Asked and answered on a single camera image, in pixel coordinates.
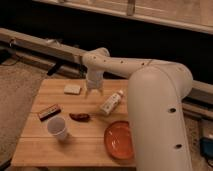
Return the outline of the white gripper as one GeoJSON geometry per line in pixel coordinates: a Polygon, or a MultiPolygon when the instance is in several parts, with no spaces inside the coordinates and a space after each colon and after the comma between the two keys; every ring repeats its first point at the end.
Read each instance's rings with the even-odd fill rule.
{"type": "Polygon", "coordinates": [[[98,92],[103,96],[103,71],[88,69],[86,74],[86,87],[85,97],[88,97],[92,89],[98,89],[98,92]]]}

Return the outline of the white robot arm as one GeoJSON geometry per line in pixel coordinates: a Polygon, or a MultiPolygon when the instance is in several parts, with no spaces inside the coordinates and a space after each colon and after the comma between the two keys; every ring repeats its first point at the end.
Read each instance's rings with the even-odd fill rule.
{"type": "Polygon", "coordinates": [[[105,48],[85,53],[86,86],[102,87],[103,73],[128,80],[127,109],[137,171],[193,171],[182,99],[193,77],[183,64],[115,58],[105,48]]]}

